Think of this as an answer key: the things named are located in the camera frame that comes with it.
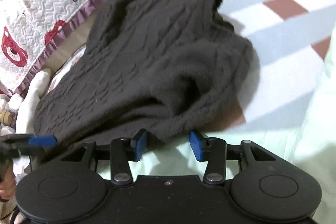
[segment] screw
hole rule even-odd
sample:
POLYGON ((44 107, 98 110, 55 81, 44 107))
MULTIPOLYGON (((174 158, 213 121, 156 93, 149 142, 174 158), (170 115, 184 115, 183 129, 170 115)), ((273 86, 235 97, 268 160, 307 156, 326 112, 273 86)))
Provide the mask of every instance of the screw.
POLYGON ((167 180, 166 182, 165 182, 165 185, 167 185, 167 186, 169 186, 169 185, 173 185, 173 181, 170 179, 170 180, 167 180))
POLYGON ((218 173, 210 173, 206 176, 208 181, 211 182, 218 182, 221 181, 223 179, 223 176, 221 174, 218 173))
POLYGON ((116 174, 113 179, 117 182, 126 182, 130 179, 131 177, 127 173, 118 173, 116 174))

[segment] person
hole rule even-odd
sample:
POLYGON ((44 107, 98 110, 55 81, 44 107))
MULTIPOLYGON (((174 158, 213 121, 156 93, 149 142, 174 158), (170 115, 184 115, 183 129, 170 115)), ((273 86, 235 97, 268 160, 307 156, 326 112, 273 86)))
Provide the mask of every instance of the person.
POLYGON ((4 200, 12 199, 15 195, 16 181, 13 172, 13 164, 5 173, 3 181, 0 182, 0 197, 4 200))

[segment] light green fabric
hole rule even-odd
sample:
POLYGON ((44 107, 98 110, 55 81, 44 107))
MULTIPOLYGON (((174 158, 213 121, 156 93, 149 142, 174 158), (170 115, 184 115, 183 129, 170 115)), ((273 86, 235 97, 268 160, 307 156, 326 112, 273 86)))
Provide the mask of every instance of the light green fabric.
MULTIPOLYGON (((301 128, 278 131, 260 131, 207 134, 223 138, 229 144, 252 140, 267 150, 288 160, 315 177, 323 190, 322 202, 314 219, 319 224, 336 222, 336 29, 325 58, 325 65, 317 89, 312 97, 301 128)), ((206 162, 196 161, 187 138, 181 138, 166 147, 151 151, 139 163, 130 162, 134 179, 137 175, 191 175, 200 177, 206 162)), ((110 179, 108 162, 98 165, 103 178, 110 179)), ((226 178, 238 172, 236 162, 227 164, 226 178)))

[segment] brown square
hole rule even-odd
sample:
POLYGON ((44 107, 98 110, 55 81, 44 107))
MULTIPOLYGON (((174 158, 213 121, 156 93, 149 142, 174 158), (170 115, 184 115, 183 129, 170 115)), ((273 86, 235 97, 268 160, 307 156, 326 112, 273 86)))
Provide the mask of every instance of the brown square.
POLYGON ((312 46, 312 48, 317 52, 317 54, 324 60, 330 45, 331 37, 327 37, 320 42, 317 42, 312 46))
POLYGON ((284 20, 308 12, 294 0, 270 0, 264 2, 264 5, 270 8, 284 20))
POLYGON ((236 99, 228 108, 221 111, 210 123, 202 128, 202 131, 222 131, 228 128, 246 123, 244 113, 236 99))

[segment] checkered bed sheet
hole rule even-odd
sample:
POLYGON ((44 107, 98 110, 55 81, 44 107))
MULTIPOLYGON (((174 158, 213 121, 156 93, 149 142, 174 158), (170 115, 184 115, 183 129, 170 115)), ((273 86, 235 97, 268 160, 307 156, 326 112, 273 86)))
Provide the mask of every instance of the checkered bed sheet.
MULTIPOLYGON (((219 12, 251 40, 255 56, 235 103, 206 130, 300 126, 329 47, 336 0, 224 0, 219 12)), ((64 74, 54 77, 53 88, 64 74)))

